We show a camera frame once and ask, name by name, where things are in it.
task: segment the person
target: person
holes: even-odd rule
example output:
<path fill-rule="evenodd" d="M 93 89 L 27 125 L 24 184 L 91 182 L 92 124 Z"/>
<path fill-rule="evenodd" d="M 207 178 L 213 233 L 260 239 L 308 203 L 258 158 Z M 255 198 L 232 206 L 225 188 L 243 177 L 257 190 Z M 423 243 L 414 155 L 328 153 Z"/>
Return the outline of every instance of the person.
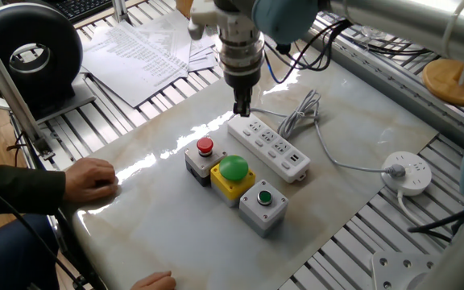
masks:
<path fill-rule="evenodd" d="M 82 203 L 115 194 L 114 167 L 105 160 L 84 158 L 66 172 L 0 166 L 0 196 L 9 202 L 56 253 L 58 243 L 46 215 L 62 202 Z M 10 210 L 0 201 L 0 213 Z M 132 290 L 173 290 L 171 272 L 158 272 L 138 281 Z M 19 222 L 0 228 L 0 289 L 59 289 L 53 257 Z"/>

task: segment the dark jacket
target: dark jacket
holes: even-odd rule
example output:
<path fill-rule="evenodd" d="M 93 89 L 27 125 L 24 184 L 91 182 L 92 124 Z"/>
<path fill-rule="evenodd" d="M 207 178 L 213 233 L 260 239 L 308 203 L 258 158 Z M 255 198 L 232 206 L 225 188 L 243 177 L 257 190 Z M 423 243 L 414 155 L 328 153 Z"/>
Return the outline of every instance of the dark jacket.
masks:
<path fill-rule="evenodd" d="M 0 166 L 0 196 L 20 213 L 54 214 L 65 192 L 65 172 Z M 0 213 L 10 210 L 0 201 Z"/>

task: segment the hand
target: hand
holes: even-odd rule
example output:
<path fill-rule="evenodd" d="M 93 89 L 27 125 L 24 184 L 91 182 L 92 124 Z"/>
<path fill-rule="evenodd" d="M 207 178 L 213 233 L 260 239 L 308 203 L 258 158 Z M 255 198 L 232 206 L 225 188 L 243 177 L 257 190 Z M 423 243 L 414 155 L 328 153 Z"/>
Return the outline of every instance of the hand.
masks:
<path fill-rule="evenodd" d="M 101 159 L 82 158 L 65 172 L 64 200 L 87 202 L 118 191 L 112 164 Z"/>
<path fill-rule="evenodd" d="M 171 277 L 171 271 L 156 272 L 137 281 L 131 290 L 174 290 L 176 281 Z"/>

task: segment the table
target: table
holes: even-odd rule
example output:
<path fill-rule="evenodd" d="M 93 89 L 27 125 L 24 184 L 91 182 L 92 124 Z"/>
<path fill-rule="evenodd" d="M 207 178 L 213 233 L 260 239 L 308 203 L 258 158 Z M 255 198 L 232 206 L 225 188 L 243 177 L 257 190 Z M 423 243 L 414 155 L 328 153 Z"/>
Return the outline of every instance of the table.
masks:
<path fill-rule="evenodd" d="M 394 151 L 419 152 L 436 134 L 334 63 L 320 73 L 294 72 L 282 85 L 264 70 L 252 105 L 287 113 L 310 89 L 322 95 L 322 133 L 332 154 L 350 164 L 379 167 Z M 110 288 L 167 268 L 179 289 L 278 288 L 383 187 L 377 174 L 334 167 L 312 127 L 289 140 L 311 158 L 308 176 L 286 184 L 226 133 L 232 103 L 231 89 L 217 81 L 92 154 L 114 164 L 122 190 L 73 209 L 72 224 Z M 279 121 L 258 117 L 272 128 Z M 269 238 L 255 235 L 185 170 L 184 149 L 207 134 L 289 198 L 286 220 Z"/>

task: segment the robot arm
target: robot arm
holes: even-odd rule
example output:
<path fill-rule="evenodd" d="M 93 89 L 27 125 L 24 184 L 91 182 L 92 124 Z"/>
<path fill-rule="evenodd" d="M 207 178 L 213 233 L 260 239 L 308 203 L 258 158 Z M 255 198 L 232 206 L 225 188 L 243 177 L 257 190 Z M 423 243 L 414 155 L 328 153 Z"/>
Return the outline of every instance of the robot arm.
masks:
<path fill-rule="evenodd" d="M 262 33 L 290 44 L 312 26 L 319 10 L 464 61 L 464 0 L 195 0 L 189 32 L 200 39 L 205 25 L 218 26 L 220 61 L 234 89 L 236 114 L 250 114 L 251 88 L 263 63 Z"/>

